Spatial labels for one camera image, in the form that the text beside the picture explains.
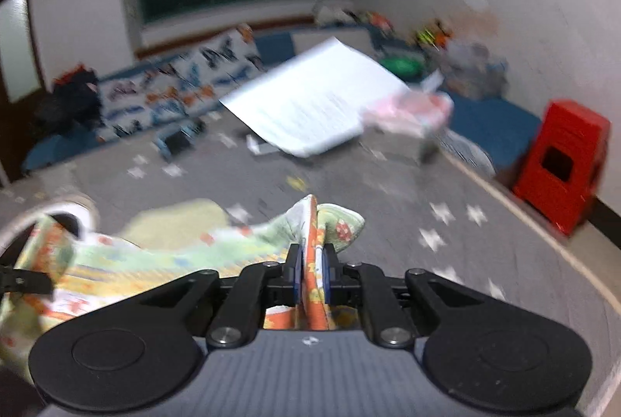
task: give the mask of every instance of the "blue mattress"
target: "blue mattress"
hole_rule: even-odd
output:
[[[451,130],[487,152],[496,172],[513,165],[537,135],[541,120],[513,103],[449,95],[455,102]]]

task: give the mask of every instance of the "plastic bag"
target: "plastic bag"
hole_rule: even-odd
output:
[[[444,74],[447,90],[473,100],[503,95],[507,86],[507,61],[491,55],[483,44],[451,40],[446,51],[427,49],[427,52]]]
[[[452,113],[453,100],[448,94],[409,89],[365,111],[363,123],[365,128],[424,139],[445,128]]]

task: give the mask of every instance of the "metal screw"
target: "metal screw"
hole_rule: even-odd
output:
[[[388,327],[380,333],[380,338],[390,345],[403,345],[412,339],[412,334],[402,327]]]
[[[241,338],[241,332],[234,327],[224,326],[211,332],[211,339],[221,345],[237,342]]]

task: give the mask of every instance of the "red plastic stool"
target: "red plastic stool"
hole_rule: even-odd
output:
[[[595,200],[611,122],[572,100],[552,101],[513,193],[571,234]]]

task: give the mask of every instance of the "yellow object on floor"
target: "yellow object on floor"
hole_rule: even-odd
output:
[[[191,245],[203,233],[228,225],[229,216],[217,203],[192,200],[141,212],[118,236],[150,250],[177,250]]]
[[[304,182],[299,177],[288,176],[287,184],[290,185],[296,191],[302,191],[303,193],[306,192],[306,182]]]

